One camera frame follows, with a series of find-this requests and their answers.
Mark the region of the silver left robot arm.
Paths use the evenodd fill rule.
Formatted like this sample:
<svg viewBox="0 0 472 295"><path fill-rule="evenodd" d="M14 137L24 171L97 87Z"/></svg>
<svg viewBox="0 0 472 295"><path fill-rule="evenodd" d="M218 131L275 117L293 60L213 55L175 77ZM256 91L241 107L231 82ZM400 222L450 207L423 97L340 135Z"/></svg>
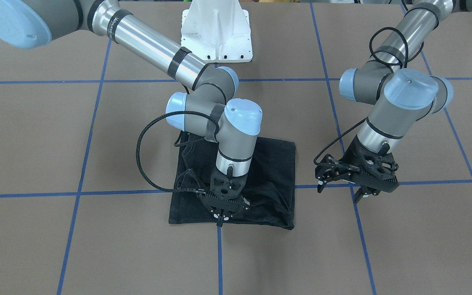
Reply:
<svg viewBox="0 0 472 295"><path fill-rule="evenodd" d="M389 31L388 37L378 48L369 47L364 66L343 73L340 94L373 109L356 124L359 131L341 159L323 152L313 159L319 193L329 182L344 180L359 185L358 203L399 186L392 154L397 144L416 121L446 108L454 95L447 79L408 64L421 53L427 36L457 12L472 12L472 0L414 0L396 27L381 29Z"/></svg>

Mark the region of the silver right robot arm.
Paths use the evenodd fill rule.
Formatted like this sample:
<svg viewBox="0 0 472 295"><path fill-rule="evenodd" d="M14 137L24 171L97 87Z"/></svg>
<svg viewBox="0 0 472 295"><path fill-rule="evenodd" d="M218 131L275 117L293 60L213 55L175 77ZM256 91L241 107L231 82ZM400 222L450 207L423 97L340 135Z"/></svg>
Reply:
<svg viewBox="0 0 472 295"><path fill-rule="evenodd" d="M216 68L191 49L152 28L118 0L0 0L0 40L16 48L43 47L77 31L105 36L159 69L167 79L120 79L114 84L179 83L186 90L172 94L165 113L148 123L136 143L136 164L144 180L167 193L193 193L218 227L251 209L244 196L262 109L236 98L238 75L229 67ZM141 147L146 133L160 121L198 141L217 144L215 166L208 186L199 179L189 187L178 180L173 188L154 183L142 167Z"/></svg>

